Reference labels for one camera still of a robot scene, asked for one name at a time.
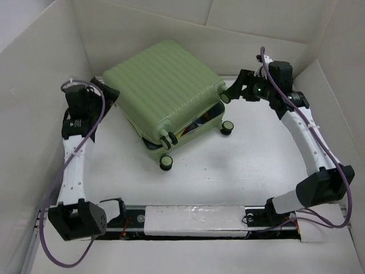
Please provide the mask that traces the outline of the green hard-shell suitcase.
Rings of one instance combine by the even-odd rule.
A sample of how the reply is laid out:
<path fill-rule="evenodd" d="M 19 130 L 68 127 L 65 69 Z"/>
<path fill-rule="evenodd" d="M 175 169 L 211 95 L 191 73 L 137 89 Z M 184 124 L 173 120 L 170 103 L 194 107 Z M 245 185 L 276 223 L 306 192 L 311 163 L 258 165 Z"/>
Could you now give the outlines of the green hard-shell suitcase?
<path fill-rule="evenodd" d="M 222 119 L 225 81 L 172 39 L 114 65 L 102 79 L 119 91 L 116 103 L 164 171 L 173 166 L 173 150 L 214 128 L 225 136 L 234 129 Z"/>

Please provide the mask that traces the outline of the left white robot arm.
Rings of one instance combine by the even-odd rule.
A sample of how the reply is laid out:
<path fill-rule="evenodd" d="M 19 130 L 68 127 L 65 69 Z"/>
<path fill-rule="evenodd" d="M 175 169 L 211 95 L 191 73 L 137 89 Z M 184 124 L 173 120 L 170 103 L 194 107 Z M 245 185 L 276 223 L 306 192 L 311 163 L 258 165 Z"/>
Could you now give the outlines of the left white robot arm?
<path fill-rule="evenodd" d="M 127 221 L 127 210 L 122 198 L 92 202 L 87 183 L 96 129 L 120 93 L 96 77 L 89 82 L 71 79 L 60 89 L 68 104 L 61 129 L 65 168 L 48 219 L 65 241 L 103 236 L 107 227 Z"/>

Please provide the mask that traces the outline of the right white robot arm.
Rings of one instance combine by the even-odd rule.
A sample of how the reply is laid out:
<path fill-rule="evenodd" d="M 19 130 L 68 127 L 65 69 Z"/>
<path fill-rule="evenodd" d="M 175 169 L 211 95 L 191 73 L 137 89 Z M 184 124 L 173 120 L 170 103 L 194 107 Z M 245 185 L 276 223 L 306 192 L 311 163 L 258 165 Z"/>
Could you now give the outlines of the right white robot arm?
<path fill-rule="evenodd" d="M 224 103 L 243 98 L 266 100 L 291 133 L 304 160 L 307 178 L 294 190 L 267 200 L 263 217 L 271 225 L 286 213 L 341 200 L 354 178 L 330 151 L 313 120 L 310 104 L 302 92 L 293 90 L 293 68 L 284 61 L 267 59 L 257 71 L 241 70 L 236 81 L 220 89 Z"/>

